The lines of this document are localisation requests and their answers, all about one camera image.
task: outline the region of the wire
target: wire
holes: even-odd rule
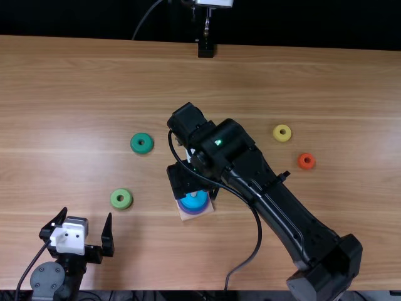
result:
[[[139,301],[139,299],[138,299],[138,297],[137,297],[137,292],[136,292],[135,290],[132,290],[131,292],[132,292],[132,300],[133,300],[133,301],[134,301],[134,300]]]
[[[229,283],[229,280],[230,280],[230,276],[231,276],[233,273],[235,273],[236,271],[238,271],[240,268],[246,266],[246,265],[247,265],[249,262],[251,262],[251,260],[256,256],[256,254],[258,254],[258,251],[259,251],[259,249],[260,249],[260,247],[261,247],[261,243],[262,243],[262,224],[261,224],[261,220],[260,220],[259,215],[258,215],[258,213],[256,212],[256,210],[255,210],[252,206],[249,205],[248,201],[246,200],[246,198],[245,198],[241,193],[239,193],[239,192],[236,191],[235,189],[230,188],[230,187],[228,187],[228,186],[226,186],[226,185],[224,185],[224,184],[222,184],[222,183],[215,182],[215,181],[213,181],[213,180],[211,180],[211,179],[209,179],[209,178],[207,178],[207,177],[201,176],[201,175],[198,174],[197,172],[193,171],[191,168],[187,167],[187,166],[181,161],[180,157],[179,157],[178,154],[176,153],[176,151],[175,151],[175,149],[174,149],[174,146],[173,146],[173,142],[172,142],[171,135],[172,135],[172,131],[169,130],[169,134],[168,134],[169,147],[170,147],[171,153],[173,154],[175,160],[177,160],[177,162],[180,163],[181,166],[183,166],[188,172],[190,172],[191,174],[195,175],[195,176],[198,177],[199,179],[202,179],[202,180],[205,181],[205,182],[209,182],[209,183],[211,183],[211,184],[213,184],[213,185],[215,185],[215,186],[217,186],[217,187],[223,188],[223,189],[225,189],[226,191],[229,191],[229,192],[232,193],[233,195],[237,196],[237,197],[238,197],[239,199],[241,199],[245,204],[248,205],[249,209],[252,211],[253,216],[255,217],[256,225],[257,225],[257,227],[258,227],[258,241],[256,242],[255,249],[253,250],[252,254],[251,254],[247,259],[245,259],[242,263],[240,263],[238,266],[236,266],[235,268],[233,268],[233,269],[227,274],[226,283],[225,283],[225,285],[224,285],[224,290],[227,290],[227,289],[228,289],[228,283]]]
[[[354,291],[354,293],[356,293],[359,297],[361,297],[363,301],[368,301],[368,299],[366,299],[366,297],[364,297],[360,292]]]
[[[135,31],[133,32],[132,35],[132,41],[135,40],[135,37],[137,36],[137,33],[140,29],[140,27],[142,26],[143,22],[146,20],[146,18],[148,17],[148,15],[153,11],[153,9],[158,6],[163,0],[157,0],[156,2],[153,3],[153,5],[148,9],[148,11],[145,13],[145,15],[142,17],[142,19],[139,21],[137,28],[135,28]]]
[[[95,296],[95,297],[96,297],[97,299],[99,299],[100,301],[102,301],[102,298],[100,298],[99,295],[97,295],[97,294],[95,294],[95,293],[89,292],[89,291],[87,291],[87,290],[82,290],[81,293],[88,293],[88,294],[90,294],[90,295]]]
[[[21,276],[21,279],[19,279],[19,282],[17,284],[17,289],[15,291],[14,301],[19,300],[19,291],[21,290],[21,285],[23,284],[26,275],[29,273],[29,271],[32,269],[33,265],[36,263],[36,261],[38,260],[40,255],[42,255],[42,253],[45,251],[45,249],[48,247],[48,245],[50,245],[50,243],[51,243],[51,240],[48,240],[46,243],[44,243],[44,245],[40,248],[38,254],[35,255],[35,257],[31,261],[31,263],[26,268],[25,272]]]

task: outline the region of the small black object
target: small black object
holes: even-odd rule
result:
[[[210,38],[200,37],[198,40],[198,58],[213,58],[217,46]]]
[[[241,125],[232,119],[215,125],[187,103],[167,126],[188,151],[195,150],[192,168],[236,189],[277,234],[298,268],[287,280],[297,300],[332,301],[350,286],[359,273],[361,243],[318,221],[283,184],[289,172],[276,176]]]

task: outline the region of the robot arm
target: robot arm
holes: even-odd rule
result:
[[[109,213],[102,233],[102,246],[86,245],[88,220],[66,216],[64,207],[40,231],[56,259],[38,266],[31,275],[32,301],[74,301],[80,289],[87,263],[101,264],[103,256],[113,257],[112,214]]]
[[[240,192],[277,234],[298,268],[287,280],[297,300],[336,300],[350,286],[359,272],[360,242],[318,221],[283,184],[289,172],[275,175],[237,122],[216,126],[187,103],[167,125],[188,151],[195,150],[190,163],[201,175]]]

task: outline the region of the wooden table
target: wooden table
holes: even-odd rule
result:
[[[0,37],[0,288],[16,287],[40,228],[67,206],[89,219],[93,244],[113,213],[115,257],[88,265],[82,289],[222,289],[256,225],[225,191],[215,213],[181,222],[166,121],[192,102],[208,119],[241,123],[276,173],[291,171],[286,185],[313,214],[362,242],[352,289],[399,289],[400,66],[401,53],[384,51],[219,46],[210,60],[187,44]],[[282,123],[286,143],[272,136]],[[154,138],[147,156],[131,151],[137,132]],[[302,152],[315,155],[312,171],[297,167]],[[134,196],[123,212],[110,206],[120,187]],[[263,231],[231,289],[286,289],[296,269]]]

